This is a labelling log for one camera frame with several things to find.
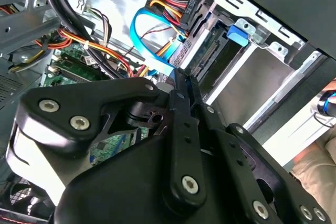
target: cooling fan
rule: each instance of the cooling fan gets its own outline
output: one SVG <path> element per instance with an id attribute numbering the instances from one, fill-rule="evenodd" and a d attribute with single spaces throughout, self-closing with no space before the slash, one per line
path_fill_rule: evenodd
<path id="1" fill-rule="evenodd" d="M 3 202 L 9 210 L 45 220 L 55 210 L 46 191 L 24 179 L 8 188 L 3 194 Z"/>

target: cable tie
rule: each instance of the cable tie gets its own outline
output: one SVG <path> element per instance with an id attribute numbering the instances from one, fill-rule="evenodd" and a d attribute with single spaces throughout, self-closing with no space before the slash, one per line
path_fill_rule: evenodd
<path id="1" fill-rule="evenodd" d="M 85 50 L 88 50 L 89 49 L 89 43 L 90 43 L 90 41 L 85 41 L 85 43 L 84 43 L 84 45 L 83 45 L 83 48 L 85 49 Z"/>

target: black cable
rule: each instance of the black cable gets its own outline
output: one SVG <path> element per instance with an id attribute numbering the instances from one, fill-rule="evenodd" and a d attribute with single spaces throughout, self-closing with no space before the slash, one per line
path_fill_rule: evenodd
<path id="1" fill-rule="evenodd" d="M 16 49 L 15 51 L 11 52 L 11 54 L 17 54 L 19 52 L 30 51 L 30 50 L 33 50 L 33 49 L 37 49 L 39 47 L 40 46 L 38 44 L 32 44 L 32 45 L 20 47 L 20 48 Z"/>
<path id="2" fill-rule="evenodd" d="M 66 27 L 74 34 L 87 39 L 88 41 L 92 41 L 91 37 L 85 30 L 82 23 L 78 22 L 78 16 L 74 13 L 71 6 L 67 2 L 67 0 L 48 0 L 50 6 L 55 11 L 56 15 L 61 19 L 62 22 L 66 25 Z M 107 62 L 107 59 L 98 51 L 89 48 L 87 53 L 101 66 L 101 68 L 106 72 L 111 79 L 123 78 L 123 76 L 118 73 L 115 69 L 113 69 Z"/>
<path id="3" fill-rule="evenodd" d="M 94 42 L 91 36 L 86 31 L 84 25 L 81 23 L 78 15 L 70 6 L 67 0 L 59 0 L 59 4 L 61 5 L 62 9 L 68 14 L 68 19 L 72 22 L 73 26 L 78 29 L 77 35 L 81 36 L 82 38 Z M 119 79 L 123 78 L 123 76 L 117 72 L 112 66 L 108 63 L 107 59 L 97 50 L 89 48 L 87 53 L 101 66 L 101 68 L 112 78 L 112 79 Z"/>
<path id="4" fill-rule="evenodd" d="M 101 11 L 99 11 L 98 9 L 95 9 L 95 8 L 92 8 L 92 7 L 90 9 L 94 10 L 95 12 L 97 12 L 101 16 L 99 18 L 101 18 L 102 21 L 103 21 L 104 18 L 106 19 L 107 24 L 108 24 L 108 41 L 110 41 L 111 36 L 112 36 L 112 26 L 110 24 L 109 18 L 105 14 L 103 14 Z"/>
<path id="5" fill-rule="evenodd" d="M 68 18 L 71 20 L 72 24 L 79 30 L 79 34 L 84 39 L 91 41 L 91 37 L 86 31 L 84 25 L 80 21 L 78 15 L 75 13 L 75 11 L 70 6 L 69 2 L 67 0 L 59 0 L 60 6 L 63 8 L 65 13 L 68 15 Z"/>
<path id="6" fill-rule="evenodd" d="M 316 117 L 316 114 L 317 114 L 317 112 L 314 113 L 314 119 L 315 119 L 318 123 L 320 123 L 321 125 L 323 125 L 324 127 L 327 127 L 327 128 L 334 128 L 334 126 L 330 126 L 330 125 L 326 125 L 326 124 L 322 123 L 322 122 Z"/>

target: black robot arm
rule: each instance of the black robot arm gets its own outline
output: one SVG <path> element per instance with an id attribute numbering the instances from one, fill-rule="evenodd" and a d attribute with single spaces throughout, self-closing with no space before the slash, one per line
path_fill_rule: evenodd
<path id="1" fill-rule="evenodd" d="M 93 143 L 137 127 L 149 136 L 78 172 Z M 34 159 L 19 153 L 22 139 Z M 56 224 L 331 223 L 242 126 L 221 124 L 180 70 L 157 86 L 132 78 L 29 91 L 7 160 L 19 175 L 32 169 L 32 180 L 37 158 L 65 188 L 51 197 Z M 47 181 L 33 183 L 53 193 Z"/>

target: screw head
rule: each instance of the screw head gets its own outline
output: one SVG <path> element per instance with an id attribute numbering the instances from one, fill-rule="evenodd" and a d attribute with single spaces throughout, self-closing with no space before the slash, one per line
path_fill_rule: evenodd
<path id="1" fill-rule="evenodd" d="M 181 99 L 184 99 L 184 95 L 182 95 L 181 93 L 177 93 L 177 96 Z"/>
<path id="2" fill-rule="evenodd" d="M 59 105 L 53 100 L 42 100 L 39 102 L 38 106 L 41 110 L 49 113 L 53 113 L 59 110 Z"/>
<path id="3" fill-rule="evenodd" d="M 317 217 L 319 217 L 320 220 L 322 221 L 326 221 L 326 217 L 324 216 L 324 214 L 318 209 L 314 207 L 314 213 L 317 215 Z"/>
<path id="4" fill-rule="evenodd" d="M 206 109 L 207 109 L 210 113 L 215 113 L 215 110 L 214 110 L 212 107 L 210 107 L 210 106 L 206 107 Z"/>
<path id="5" fill-rule="evenodd" d="M 198 183 L 191 176 L 184 176 L 182 178 L 182 186 L 190 194 L 197 194 L 198 193 Z"/>
<path id="6" fill-rule="evenodd" d="M 236 130 L 240 133 L 240 134 L 243 134 L 244 133 L 244 130 L 239 127 L 239 126 L 236 126 Z"/>
<path id="7" fill-rule="evenodd" d="M 145 87 L 148 88 L 149 90 L 154 90 L 152 85 L 146 84 Z"/>
<path id="8" fill-rule="evenodd" d="M 305 206 L 300 206 L 300 210 L 307 220 L 313 220 L 313 215 L 311 215 L 310 211 Z"/>
<path id="9" fill-rule="evenodd" d="M 80 116 L 80 115 L 77 115 L 71 118 L 70 124 L 74 129 L 78 131 L 84 131 L 90 127 L 90 121 L 84 116 Z"/>
<path id="10" fill-rule="evenodd" d="M 266 207 L 259 201 L 253 201 L 254 211 L 264 220 L 268 219 L 268 211 Z"/>

